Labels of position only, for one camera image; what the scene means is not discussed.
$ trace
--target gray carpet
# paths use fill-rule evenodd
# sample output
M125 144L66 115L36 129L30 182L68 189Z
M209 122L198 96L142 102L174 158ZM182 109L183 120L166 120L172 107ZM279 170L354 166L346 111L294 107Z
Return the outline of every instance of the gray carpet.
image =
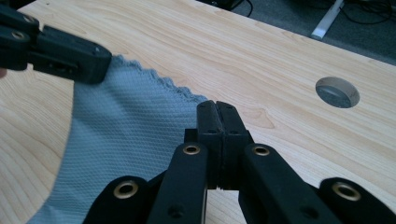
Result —
M251 19L310 36L332 5L330 0L250 0ZM396 6L396 0L390 0ZM383 17L365 12L357 4L346 4L345 13L357 21L374 22ZM246 16L250 5L245 0L233 12ZM379 24L358 24L340 12L322 42L396 65L396 12Z

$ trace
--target table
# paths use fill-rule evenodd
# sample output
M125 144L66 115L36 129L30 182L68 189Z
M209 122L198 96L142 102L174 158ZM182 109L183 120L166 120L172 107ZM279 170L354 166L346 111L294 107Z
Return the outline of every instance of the table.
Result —
M38 0L21 12L235 105L305 182L345 177L396 211L395 66L192 0ZM353 84L357 105L324 103L324 77ZM0 81L1 223L27 221L50 194L72 89L30 67ZM206 223L244 222L237 192L209 191Z

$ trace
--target wooden table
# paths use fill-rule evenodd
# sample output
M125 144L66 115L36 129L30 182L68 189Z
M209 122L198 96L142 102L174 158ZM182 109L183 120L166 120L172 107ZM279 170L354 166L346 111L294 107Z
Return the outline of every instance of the wooden table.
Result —
M235 105L307 183L345 177L396 211L396 67L192 0L38 0L21 11ZM324 103L323 77L352 83L359 103ZM0 80L0 223L27 221L49 196L72 89L31 68ZM236 198L210 191L206 223L244 223Z

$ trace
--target wooden tabletop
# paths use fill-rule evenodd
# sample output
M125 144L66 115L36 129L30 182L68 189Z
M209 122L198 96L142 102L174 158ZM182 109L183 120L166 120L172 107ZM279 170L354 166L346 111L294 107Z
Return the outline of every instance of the wooden tabletop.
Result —
M38 0L21 12L235 105L256 142L304 181L341 176L396 211L396 67L192 0ZM352 84L352 108L324 103L324 77ZM0 80L0 223L26 222L50 194L73 82L32 71ZM237 192L209 191L206 223L244 223Z

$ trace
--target textured fabric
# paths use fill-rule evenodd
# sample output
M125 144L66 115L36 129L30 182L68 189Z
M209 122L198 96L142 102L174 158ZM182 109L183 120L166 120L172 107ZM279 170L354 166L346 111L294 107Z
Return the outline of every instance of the textured fabric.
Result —
M51 195L29 223L81 223L113 179L165 170L204 96L114 57L105 81L76 83L72 125Z

